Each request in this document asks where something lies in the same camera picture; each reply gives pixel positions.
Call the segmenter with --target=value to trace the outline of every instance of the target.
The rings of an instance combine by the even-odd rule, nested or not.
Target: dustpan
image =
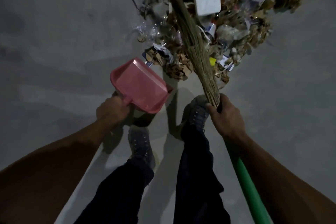
[[[161,110],[173,90],[137,57],[114,69],[110,80],[125,105],[151,114]]]

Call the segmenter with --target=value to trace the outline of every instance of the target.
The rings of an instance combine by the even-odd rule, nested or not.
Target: gray floor
[[[300,178],[336,201],[335,0],[305,0],[277,14],[269,41],[244,57],[223,89],[241,109],[247,131]],[[113,92],[109,72],[144,46],[130,35],[142,22],[131,0],[0,0],[0,169],[95,120]],[[178,84],[177,122],[202,93],[197,78]],[[161,160],[146,189],[139,222],[172,223],[183,144],[168,134],[163,108],[150,126]],[[56,223],[73,223],[98,184],[130,155],[125,139],[106,141]],[[210,121],[206,135],[232,223],[252,223],[224,142]]]

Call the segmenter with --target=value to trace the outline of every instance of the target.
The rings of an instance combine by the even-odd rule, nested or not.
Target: gray sneaker
[[[149,142],[149,132],[146,127],[131,125],[128,131],[128,142],[131,147],[131,158],[143,158],[154,169],[155,158]]]
[[[206,108],[207,103],[208,100],[205,95],[199,95],[195,97],[183,111],[180,129],[182,130],[184,124],[189,122],[189,124],[196,127],[197,131],[204,133],[204,125],[209,116]]]

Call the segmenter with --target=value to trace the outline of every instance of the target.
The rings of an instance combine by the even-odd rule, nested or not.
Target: leg
[[[103,180],[75,224],[138,222],[142,194],[153,179],[155,162],[148,130],[131,126],[129,142],[132,158]]]
[[[204,136],[206,101],[199,103],[197,98],[181,132],[184,151],[177,175],[174,224],[229,224],[230,216],[219,195],[224,189],[212,170],[213,156]]]

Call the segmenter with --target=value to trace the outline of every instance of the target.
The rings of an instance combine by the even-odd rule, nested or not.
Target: hand
[[[240,111],[229,100],[221,94],[222,112],[218,113],[211,104],[207,105],[208,112],[215,128],[223,138],[237,139],[245,134],[245,123]]]
[[[106,120],[111,125],[123,121],[129,113],[129,107],[125,106],[119,96],[112,96],[105,100],[96,110],[97,120]]]

